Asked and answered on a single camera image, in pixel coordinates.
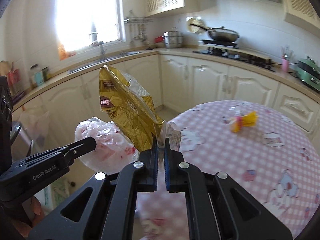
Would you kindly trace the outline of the operator hand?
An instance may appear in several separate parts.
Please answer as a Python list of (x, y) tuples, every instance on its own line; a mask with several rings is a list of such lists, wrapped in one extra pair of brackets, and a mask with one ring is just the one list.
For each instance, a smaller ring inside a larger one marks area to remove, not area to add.
[(26, 222), (19, 219), (15, 221), (14, 224), (18, 232), (24, 238), (27, 238), (31, 229), (39, 224), (39, 222), (44, 219), (45, 215), (41, 203), (35, 196), (32, 196), (22, 204), (22, 211), (24, 215), (27, 215)]

